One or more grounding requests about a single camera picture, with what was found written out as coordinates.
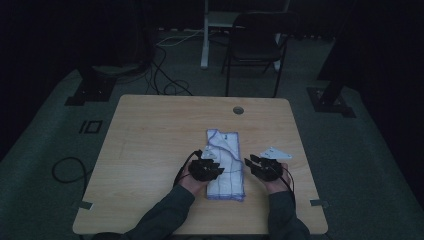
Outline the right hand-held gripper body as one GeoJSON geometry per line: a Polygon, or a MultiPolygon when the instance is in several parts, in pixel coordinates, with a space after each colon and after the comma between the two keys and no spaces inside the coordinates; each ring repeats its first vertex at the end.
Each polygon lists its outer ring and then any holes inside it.
{"type": "Polygon", "coordinates": [[[283,175],[280,160],[291,159],[292,155],[274,147],[269,147],[260,156],[264,158],[262,164],[257,164],[257,170],[253,174],[259,179],[270,182],[279,179],[283,175]]]}

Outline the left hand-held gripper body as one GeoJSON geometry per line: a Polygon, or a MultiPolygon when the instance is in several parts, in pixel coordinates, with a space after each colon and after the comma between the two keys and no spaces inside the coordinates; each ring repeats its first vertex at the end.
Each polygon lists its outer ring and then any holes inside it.
{"type": "Polygon", "coordinates": [[[215,180],[218,177],[216,176],[217,169],[213,168],[215,161],[210,158],[203,158],[203,152],[201,150],[196,150],[193,154],[196,156],[196,159],[192,160],[188,167],[191,176],[197,181],[202,182],[215,180]]]}

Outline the white cloth with purple edge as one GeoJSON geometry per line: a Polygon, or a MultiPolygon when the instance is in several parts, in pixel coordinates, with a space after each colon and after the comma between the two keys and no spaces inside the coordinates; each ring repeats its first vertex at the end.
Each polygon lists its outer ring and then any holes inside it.
{"type": "Polygon", "coordinates": [[[208,129],[206,150],[213,154],[214,162],[224,169],[222,174],[209,182],[207,199],[242,202],[245,198],[244,163],[240,156],[238,133],[208,129]]]}

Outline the person's right hand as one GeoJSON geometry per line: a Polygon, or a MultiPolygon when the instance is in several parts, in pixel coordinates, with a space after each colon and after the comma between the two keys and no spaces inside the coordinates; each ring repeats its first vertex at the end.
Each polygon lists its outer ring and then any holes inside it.
{"type": "Polygon", "coordinates": [[[283,175],[281,179],[265,182],[265,188],[269,194],[288,191],[290,187],[290,177],[287,173],[288,164],[282,163],[283,175]]]}

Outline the black stand with base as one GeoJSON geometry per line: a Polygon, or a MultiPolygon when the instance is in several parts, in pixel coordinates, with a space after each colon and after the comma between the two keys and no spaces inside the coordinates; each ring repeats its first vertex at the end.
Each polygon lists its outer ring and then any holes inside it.
{"type": "Polygon", "coordinates": [[[357,0],[352,0],[352,4],[343,21],[334,45],[321,68],[317,79],[327,78],[329,84],[325,89],[318,87],[308,87],[307,93],[316,112],[339,113],[344,118],[355,118],[356,115],[343,99],[341,92],[343,87],[349,82],[349,70],[347,57],[347,40],[345,37],[345,26],[348,24],[352,11],[357,0]]]}

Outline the black folding chair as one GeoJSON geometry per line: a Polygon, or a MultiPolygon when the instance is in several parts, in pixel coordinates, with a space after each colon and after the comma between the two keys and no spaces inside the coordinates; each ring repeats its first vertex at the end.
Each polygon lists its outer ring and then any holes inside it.
{"type": "Polygon", "coordinates": [[[297,32],[300,17],[294,12],[246,12],[239,14],[230,29],[224,63],[225,95],[229,94],[232,67],[264,66],[266,72],[280,62],[273,97],[281,82],[288,40],[297,32]]]}

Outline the black stand base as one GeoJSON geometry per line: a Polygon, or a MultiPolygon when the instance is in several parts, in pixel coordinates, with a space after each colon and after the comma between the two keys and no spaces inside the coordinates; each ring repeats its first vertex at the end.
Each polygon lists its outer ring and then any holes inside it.
{"type": "Polygon", "coordinates": [[[86,102],[108,102],[114,86],[115,77],[105,77],[92,66],[81,66],[77,69],[82,77],[73,96],[67,98],[66,106],[83,106],[86,102]]]}

